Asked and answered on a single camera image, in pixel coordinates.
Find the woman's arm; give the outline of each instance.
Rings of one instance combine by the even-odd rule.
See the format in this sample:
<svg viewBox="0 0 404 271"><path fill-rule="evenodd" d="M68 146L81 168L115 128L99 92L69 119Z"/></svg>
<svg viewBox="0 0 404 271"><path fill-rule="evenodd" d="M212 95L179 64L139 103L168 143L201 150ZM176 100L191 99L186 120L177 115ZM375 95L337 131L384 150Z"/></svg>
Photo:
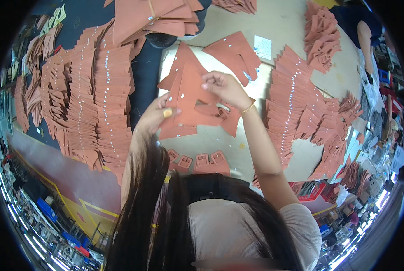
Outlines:
<svg viewBox="0 0 404 271"><path fill-rule="evenodd" d="M372 66L372 54L371 54L371 37L372 31L364 21L358 22L357 25L358 43L362 48L364 63L367 73L372 74L374 68Z"/></svg>
<svg viewBox="0 0 404 271"><path fill-rule="evenodd" d="M251 106L252 100L232 75L211 72L202 79L206 82L202 85L204 89L219 95L238 110L243 111ZM243 113L242 117L253 165L264 197L276 210L291 203L299 203L283 174L280 159L258 111L252 107Z"/></svg>
<svg viewBox="0 0 404 271"><path fill-rule="evenodd" d="M131 180L131 156L137 156L145 151L145 142L158 131L158 126L167 117L176 116L182 110L178 108L166 108L169 94L156 98L145 110L139 122L134 128L133 136L129 144L129 152L121 183L121 208L123 208L129 194L129 182Z"/></svg>

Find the gold bracelet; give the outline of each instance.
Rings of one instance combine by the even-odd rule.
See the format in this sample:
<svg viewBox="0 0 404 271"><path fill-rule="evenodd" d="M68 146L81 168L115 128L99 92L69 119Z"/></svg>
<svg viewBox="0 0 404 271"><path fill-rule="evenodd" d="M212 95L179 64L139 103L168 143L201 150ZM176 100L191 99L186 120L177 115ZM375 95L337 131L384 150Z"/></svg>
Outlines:
<svg viewBox="0 0 404 271"><path fill-rule="evenodd" d="M252 109L252 107L255 106L255 102L253 102L249 107L247 107L246 109L244 109L243 111L241 111L241 115L246 113L247 111L249 111L250 109Z"/></svg>

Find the fluorescent light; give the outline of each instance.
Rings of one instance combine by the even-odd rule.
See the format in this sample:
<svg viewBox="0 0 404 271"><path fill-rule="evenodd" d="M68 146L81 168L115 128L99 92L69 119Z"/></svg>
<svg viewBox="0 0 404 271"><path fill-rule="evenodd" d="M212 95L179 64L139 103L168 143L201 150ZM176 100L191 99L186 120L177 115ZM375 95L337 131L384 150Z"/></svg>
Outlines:
<svg viewBox="0 0 404 271"><path fill-rule="evenodd" d="M14 208L15 213L18 214L17 209L15 208L13 203L12 203L12 207Z"/></svg>
<svg viewBox="0 0 404 271"><path fill-rule="evenodd" d="M348 250L348 252L346 252L345 255L343 255L342 257L340 257L340 259L338 259L338 260L335 261L334 263L330 264L330 268L331 268L330 271L335 270L335 268L338 267L339 264L342 263L343 260L345 260L346 257L348 257L348 255L354 250L355 246L356 246L356 245L352 246L352 247Z"/></svg>
<svg viewBox="0 0 404 271"><path fill-rule="evenodd" d="M8 204L8 209L9 209L9 212L11 213L12 217L14 218L15 222L18 222L18 220L17 220L17 218L15 217L15 214L14 214L14 212L12 211L12 209L11 209L11 207L10 207L9 204Z"/></svg>
<svg viewBox="0 0 404 271"><path fill-rule="evenodd" d="M27 230L27 229L28 229L28 226L24 223L24 221L21 219L21 217L18 217L18 218L20 219L21 223L23 224L23 226L24 226L25 229Z"/></svg>
<svg viewBox="0 0 404 271"><path fill-rule="evenodd" d="M375 202L375 205L381 209L381 202L383 201L384 197L387 194L387 190L384 189L383 192L381 193L381 195L378 197L377 201Z"/></svg>
<svg viewBox="0 0 404 271"><path fill-rule="evenodd" d="M3 198L5 199L5 201L7 201L7 198L6 198L5 192L3 191L3 188L0 187L0 190L2 191Z"/></svg>
<svg viewBox="0 0 404 271"><path fill-rule="evenodd" d="M41 240L42 240L44 243L47 243L47 242L39 235L39 233L35 230L35 228L32 227L32 230L36 233L36 235L37 235L39 238L41 238Z"/></svg>
<svg viewBox="0 0 404 271"><path fill-rule="evenodd" d="M41 259L43 261L45 261L45 257L39 252L39 250L35 247L35 245L32 243L32 241L30 241L29 237L27 237L27 235L25 234L24 237L26 237L27 241L29 242L29 244L33 247L33 249L36 251L36 253L39 255L39 257L41 257Z"/></svg>
<svg viewBox="0 0 404 271"><path fill-rule="evenodd" d="M52 259L57 265L59 265L63 270L69 271L69 269L65 268L61 263L59 263L58 261L56 261L56 259L53 257L53 255L51 255L50 257L51 257L51 259Z"/></svg>
<svg viewBox="0 0 404 271"><path fill-rule="evenodd" d="M364 236L364 234L365 234L366 232L363 232L363 234L360 236L360 238L357 240L357 243L358 242L360 242L360 240L363 238L363 236Z"/></svg>
<svg viewBox="0 0 404 271"><path fill-rule="evenodd" d="M53 271L57 271L56 269L54 269L49 263L47 263L48 267L53 270Z"/></svg>
<svg viewBox="0 0 404 271"><path fill-rule="evenodd" d="M343 252L345 252L345 251L348 249L348 247L350 247L351 244L354 243L354 241L357 239L357 237L358 237L359 235L360 235L360 234L357 234L357 235L354 237L354 239L352 239L352 241L348 244L348 246L346 246L346 247L343 249Z"/></svg>
<svg viewBox="0 0 404 271"><path fill-rule="evenodd" d="M334 258L329 264L334 263L339 257L340 257L340 255L337 255L336 258Z"/></svg>
<svg viewBox="0 0 404 271"><path fill-rule="evenodd" d="M390 197L387 197L387 198L384 200L383 204L381 205L381 209L383 209L384 205L386 205L386 203L387 203L387 201L389 200L389 198L390 198Z"/></svg>
<svg viewBox="0 0 404 271"><path fill-rule="evenodd" d="M392 183L395 183L394 177L396 177L396 172L393 172L392 175L390 176L390 180L392 181Z"/></svg>
<svg viewBox="0 0 404 271"><path fill-rule="evenodd" d="M56 260L58 260L64 267L66 267L67 269L71 269L69 268L64 262L62 262L59 258L56 258Z"/></svg>
<svg viewBox="0 0 404 271"><path fill-rule="evenodd" d="M36 240L35 236L32 236L33 241L35 241L35 243L37 243L37 245L42 249L43 252L47 253L47 250L45 250L45 248L41 245L40 242L38 242L38 240Z"/></svg>

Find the ring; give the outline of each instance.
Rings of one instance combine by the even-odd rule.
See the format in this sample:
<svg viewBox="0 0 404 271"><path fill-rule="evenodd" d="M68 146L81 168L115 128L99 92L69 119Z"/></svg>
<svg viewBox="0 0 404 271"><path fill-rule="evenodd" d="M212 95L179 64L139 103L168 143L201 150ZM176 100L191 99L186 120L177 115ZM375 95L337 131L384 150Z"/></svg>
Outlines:
<svg viewBox="0 0 404 271"><path fill-rule="evenodd" d="M171 108L166 108L165 110L163 110L164 118L170 117L170 116L172 116L172 114L173 114L173 111Z"/></svg>

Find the plastic bag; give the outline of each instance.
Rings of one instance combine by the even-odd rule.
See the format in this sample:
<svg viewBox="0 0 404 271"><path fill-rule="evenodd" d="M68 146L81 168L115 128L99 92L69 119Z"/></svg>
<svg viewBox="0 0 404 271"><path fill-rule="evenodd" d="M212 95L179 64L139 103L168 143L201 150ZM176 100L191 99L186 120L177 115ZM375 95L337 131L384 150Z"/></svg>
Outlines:
<svg viewBox="0 0 404 271"><path fill-rule="evenodd" d="M346 197L348 197L349 192L345 189L345 186L339 185L340 191L338 194L338 198L336 200L337 206L342 205L342 203L346 200Z"/></svg>

